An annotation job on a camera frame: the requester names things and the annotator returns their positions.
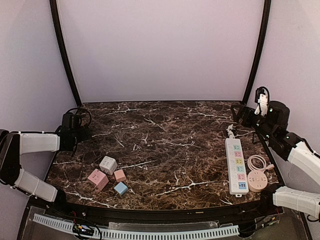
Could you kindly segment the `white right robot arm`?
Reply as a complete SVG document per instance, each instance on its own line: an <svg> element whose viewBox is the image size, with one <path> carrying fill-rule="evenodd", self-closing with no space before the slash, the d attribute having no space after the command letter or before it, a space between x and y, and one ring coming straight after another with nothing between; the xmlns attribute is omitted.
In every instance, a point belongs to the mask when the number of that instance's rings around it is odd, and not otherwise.
<svg viewBox="0 0 320 240"><path fill-rule="evenodd" d="M287 130L290 109L282 102L272 100L265 115L255 114L253 108L238 104L231 106L233 120L253 128L259 138L283 160L305 172L316 183L320 182L320 155L312 150L305 138ZM269 204L285 207L320 218L320 195L295 190L280 183L262 191L261 197Z"/></svg>

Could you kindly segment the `small pink charger plug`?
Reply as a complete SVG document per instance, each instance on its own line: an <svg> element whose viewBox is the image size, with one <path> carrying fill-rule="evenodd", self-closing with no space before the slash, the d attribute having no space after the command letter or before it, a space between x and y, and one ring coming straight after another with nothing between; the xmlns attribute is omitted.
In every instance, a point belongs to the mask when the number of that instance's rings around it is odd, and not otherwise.
<svg viewBox="0 0 320 240"><path fill-rule="evenodd" d="M115 180L119 183L119 182L123 182L127 179L124 171L122 169L119 169L119 170L116 170L114 171L114 177L115 177Z"/></svg>

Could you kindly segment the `white cube socket adapter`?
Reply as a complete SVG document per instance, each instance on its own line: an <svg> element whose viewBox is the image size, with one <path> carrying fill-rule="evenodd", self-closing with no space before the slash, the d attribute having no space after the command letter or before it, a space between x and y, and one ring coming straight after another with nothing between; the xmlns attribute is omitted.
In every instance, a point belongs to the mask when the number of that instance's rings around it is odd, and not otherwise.
<svg viewBox="0 0 320 240"><path fill-rule="evenodd" d="M118 167L118 164L114 158L109 157L109 156L105 156L101 160L99 167L100 167L101 171L104 172L105 174L113 175L114 171Z"/></svg>

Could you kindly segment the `small blue charger plug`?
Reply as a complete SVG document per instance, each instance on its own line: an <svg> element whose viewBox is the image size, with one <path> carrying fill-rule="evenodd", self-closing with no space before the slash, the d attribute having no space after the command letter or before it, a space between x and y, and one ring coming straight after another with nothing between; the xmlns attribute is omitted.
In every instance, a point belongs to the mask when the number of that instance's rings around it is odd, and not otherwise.
<svg viewBox="0 0 320 240"><path fill-rule="evenodd" d="M119 182L114 188L113 188L120 196L125 194L128 191L128 187L123 183Z"/></svg>

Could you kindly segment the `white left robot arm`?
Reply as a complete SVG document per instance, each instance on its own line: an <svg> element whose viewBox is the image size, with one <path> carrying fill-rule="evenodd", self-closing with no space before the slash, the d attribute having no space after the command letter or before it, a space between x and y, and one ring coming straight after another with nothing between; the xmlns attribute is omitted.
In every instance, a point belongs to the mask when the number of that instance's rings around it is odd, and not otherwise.
<svg viewBox="0 0 320 240"><path fill-rule="evenodd" d="M40 198L63 205L66 193L25 170L20 157L43 152L75 152L77 145L91 138L87 125L79 128L60 126L52 132L21 132L0 130L0 183Z"/></svg>

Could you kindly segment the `white multicolour power strip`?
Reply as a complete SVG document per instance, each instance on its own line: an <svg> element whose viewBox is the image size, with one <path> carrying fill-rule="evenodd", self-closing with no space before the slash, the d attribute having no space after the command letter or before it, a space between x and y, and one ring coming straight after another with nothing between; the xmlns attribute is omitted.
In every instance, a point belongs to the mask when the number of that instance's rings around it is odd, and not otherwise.
<svg viewBox="0 0 320 240"><path fill-rule="evenodd" d="M240 139L226 138L225 151L228 169L229 193L241 198L249 192L245 159Z"/></svg>

